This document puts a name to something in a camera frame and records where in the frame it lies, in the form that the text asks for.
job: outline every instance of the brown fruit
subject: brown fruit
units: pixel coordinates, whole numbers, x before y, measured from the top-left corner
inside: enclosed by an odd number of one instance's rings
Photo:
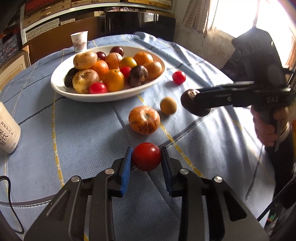
[[[161,72],[163,70],[161,63],[158,61],[145,63],[143,64],[143,66],[148,70],[148,80],[156,79],[161,75]]]
[[[160,117],[156,110],[149,106],[137,106],[128,116],[131,128],[142,135],[152,134],[160,125]]]
[[[146,52],[136,53],[133,59],[137,62],[138,65],[153,62],[152,55]]]
[[[109,71],[108,64],[104,61],[99,59],[94,66],[91,67],[94,71],[96,71],[99,75],[100,80],[103,79],[104,75]]]
[[[122,56],[119,53],[112,52],[105,58],[106,63],[110,69],[118,69]]]
[[[177,111],[177,103],[171,97],[165,97],[160,103],[160,110],[166,115],[171,115]]]
[[[90,86],[96,82],[99,82],[99,75],[92,69],[79,71],[72,80],[74,89],[80,94],[89,94]]]
[[[83,53],[78,53],[74,57],[73,64],[76,69],[89,69],[97,61],[98,56],[94,51],[86,51]]]
[[[143,65],[133,67],[127,78],[127,82],[131,87],[137,87],[145,84],[148,78],[148,71]]]

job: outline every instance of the tangerine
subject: tangerine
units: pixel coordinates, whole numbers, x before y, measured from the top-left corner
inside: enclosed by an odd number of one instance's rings
[[[138,65],[143,65],[146,63],[153,62],[152,55],[146,52],[136,53],[133,59],[137,62]]]
[[[158,61],[146,63],[143,66],[148,70],[148,80],[156,79],[163,70],[161,63]]]
[[[99,75],[100,80],[103,79],[104,75],[109,71],[108,64],[101,59],[98,59],[94,66],[91,67]]]
[[[119,91],[124,87],[124,76],[119,70],[111,69],[104,75],[103,83],[109,92]]]

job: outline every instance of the red tomato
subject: red tomato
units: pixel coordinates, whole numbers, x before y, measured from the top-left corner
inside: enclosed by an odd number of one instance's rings
[[[125,79],[128,78],[130,71],[131,71],[131,67],[123,67],[120,69],[120,72],[123,74]]]
[[[184,83],[186,80],[186,75],[183,71],[176,71],[175,73],[173,73],[173,81],[180,85],[182,83]]]
[[[153,143],[144,142],[136,146],[131,160],[141,171],[152,171],[160,164],[161,151]]]
[[[89,88],[90,94],[103,94],[107,92],[108,90],[106,85],[101,82],[93,83]]]

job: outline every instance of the paper cup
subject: paper cup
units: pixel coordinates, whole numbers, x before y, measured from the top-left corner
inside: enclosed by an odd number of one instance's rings
[[[20,126],[0,102],[0,147],[7,153],[13,152],[20,140]]]
[[[87,49],[87,33],[88,31],[83,31],[71,34],[71,39],[76,53]]]

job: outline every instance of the wall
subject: wall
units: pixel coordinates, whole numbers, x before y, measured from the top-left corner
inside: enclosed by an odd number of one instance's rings
[[[222,68],[234,51],[231,44],[232,36],[217,29],[204,35],[183,25],[182,20],[189,1],[176,0],[174,42],[209,61],[217,68]]]

